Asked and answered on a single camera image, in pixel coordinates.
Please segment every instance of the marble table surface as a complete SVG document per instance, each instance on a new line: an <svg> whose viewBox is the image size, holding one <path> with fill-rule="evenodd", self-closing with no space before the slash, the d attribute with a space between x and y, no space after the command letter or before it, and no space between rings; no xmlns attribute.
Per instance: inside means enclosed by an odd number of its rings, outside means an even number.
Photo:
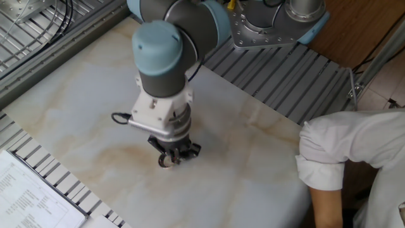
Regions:
<svg viewBox="0 0 405 228"><path fill-rule="evenodd" d="M198 158L159 168L148 135L111 120L139 94L139 27L125 19L4 111L133 228L298 226L300 126L207 68L190 83Z"/></svg>

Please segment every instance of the black wire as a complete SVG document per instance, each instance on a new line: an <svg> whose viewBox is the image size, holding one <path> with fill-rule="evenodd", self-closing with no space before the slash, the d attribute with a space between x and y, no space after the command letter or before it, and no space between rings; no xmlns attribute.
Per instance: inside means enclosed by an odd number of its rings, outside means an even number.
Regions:
<svg viewBox="0 0 405 228"><path fill-rule="evenodd" d="M284 0L281 0L279 3L277 4L268 4L266 0L263 0L263 4L269 8L276 8L278 6L280 6L281 4L283 4Z"/></svg>
<svg viewBox="0 0 405 228"><path fill-rule="evenodd" d="M63 17L62 23L61 23L61 25L59 26L58 30L55 32L55 35L52 37L52 39L51 39L50 42L54 42L54 40L57 39L57 38L59 38L59 37L61 36L61 34L62 34L62 29L63 29L63 26L64 26L65 23L66 23L66 19L68 18L68 13L69 13L68 0L65 0L65 6L66 6L66 7L65 7L65 15L64 15L64 17Z"/></svg>
<svg viewBox="0 0 405 228"><path fill-rule="evenodd" d="M202 65L205 63L204 58L200 61L200 64L198 65L196 71L191 75L191 77L189 78L189 82L197 75L198 71L200 70L200 68L202 67Z"/></svg>
<svg viewBox="0 0 405 228"><path fill-rule="evenodd" d="M405 46L402 47L398 52L396 52L395 55L391 56L391 58L389 58L385 63L388 63L388 62L390 62L391 60L393 60L394 58L396 58L397 56L399 56L402 52L404 52L404 50L405 50ZM363 63L363 65L366 64L366 63L369 63L369 62L373 61L374 59L375 59L375 58L371 58L371 59L365 61L365 62Z"/></svg>
<svg viewBox="0 0 405 228"><path fill-rule="evenodd" d="M377 50L377 48L382 44L382 42L388 37L388 35L392 32L392 30L398 25L399 22L404 18L405 13L403 13L396 21L395 23L391 26L391 28L388 29L387 33L381 38L380 42L368 53L368 56L357 66L353 68L353 72L357 72L361 66L363 66L366 63L369 63L373 61L374 58L368 59L374 52Z"/></svg>
<svg viewBox="0 0 405 228"><path fill-rule="evenodd" d="M74 7L73 7L73 0L70 0L70 15L69 15L69 22L66 25L65 29L63 30L63 33L66 34L66 31L68 30L71 22L72 22L72 18L73 18L73 12L75 11Z"/></svg>
<svg viewBox="0 0 405 228"><path fill-rule="evenodd" d="M126 122L119 122L119 121L115 118L115 116L119 116L119 117L125 119ZM114 122L116 122L116 123L118 123L118 124L127 125L127 124L128 124L128 120L131 118L131 114L128 114L128 113L113 113L113 114L111 114L111 118L114 120Z"/></svg>
<svg viewBox="0 0 405 228"><path fill-rule="evenodd" d="M66 31L67 31L68 27L70 26L70 24L72 23L73 12L74 12L74 9L73 9L73 0L70 0L70 7L69 7L69 4L68 4L68 0L65 0L65 6L66 6L65 15L64 15L64 17L63 17L62 23L61 23L61 25L59 26L59 28L58 28L58 30L56 31L56 33L54 34L54 36L53 36L53 37L51 38L51 40L49 41L49 44L52 44L52 43L56 42L56 41L59 40L61 37L63 37L64 35L66 35ZM70 9L69 20L68 20L68 22L67 22L67 24L66 24L66 27L63 28L63 26L64 26L65 23L66 23L66 20L68 19L69 9Z"/></svg>

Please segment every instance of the black cable connector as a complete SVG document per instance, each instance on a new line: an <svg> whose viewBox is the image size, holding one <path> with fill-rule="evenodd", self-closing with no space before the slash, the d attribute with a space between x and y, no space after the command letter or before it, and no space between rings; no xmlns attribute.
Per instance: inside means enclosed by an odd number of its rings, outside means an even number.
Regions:
<svg viewBox="0 0 405 228"><path fill-rule="evenodd" d="M118 116L118 117L121 117L121 118L125 119L126 122L119 122L119 121L115 118L115 116ZM131 118L131 114L128 114L128 113L113 113L113 114L111 114L111 118L114 120L114 122L116 122L116 123L118 123L118 124L127 125L129 119Z"/></svg>

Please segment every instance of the metal rod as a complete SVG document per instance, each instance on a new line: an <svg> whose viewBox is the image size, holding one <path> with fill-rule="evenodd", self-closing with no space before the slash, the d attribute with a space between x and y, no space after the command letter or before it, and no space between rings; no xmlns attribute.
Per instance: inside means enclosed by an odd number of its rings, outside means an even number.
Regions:
<svg viewBox="0 0 405 228"><path fill-rule="evenodd" d="M367 70L358 79L357 84L361 82L366 82L367 84L384 66L391 56L393 56L398 49L400 49L405 44L405 20L397 31L392 35L384 48L371 62Z"/></svg>

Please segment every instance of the metal grating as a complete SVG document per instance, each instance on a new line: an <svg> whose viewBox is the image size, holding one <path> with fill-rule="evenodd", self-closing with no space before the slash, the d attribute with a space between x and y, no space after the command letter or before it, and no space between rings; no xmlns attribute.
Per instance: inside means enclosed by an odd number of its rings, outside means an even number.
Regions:
<svg viewBox="0 0 405 228"><path fill-rule="evenodd" d="M229 38L205 66L299 125L353 108L349 72L302 44L244 51Z"/></svg>
<svg viewBox="0 0 405 228"><path fill-rule="evenodd" d="M0 149L12 151L25 160L40 173L42 178L61 191L91 218L96 219L102 215L117 227L130 228L121 217L2 111L0 111Z"/></svg>
<svg viewBox="0 0 405 228"><path fill-rule="evenodd" d="M70 29L85 20L90 12L97 11L112 0L73 0L73 17ZM0 75L29 58L44 47L58 30L65 16L65 2L55 3L24 23L16 23L0 12Z"/></svg>

